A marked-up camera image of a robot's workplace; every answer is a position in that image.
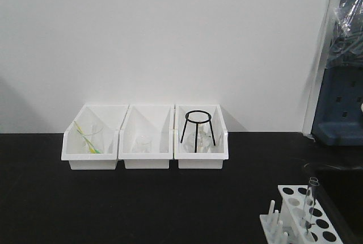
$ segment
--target test tube rack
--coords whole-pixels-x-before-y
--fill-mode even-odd
[[[311,228],[300,225],[305,214],[303,204],[307,186],[278,186],[282,196],[279,213],[271,200],[268,214],[261,214],[260,221],[268,244],[343,244],[318,200],[313,208]]]

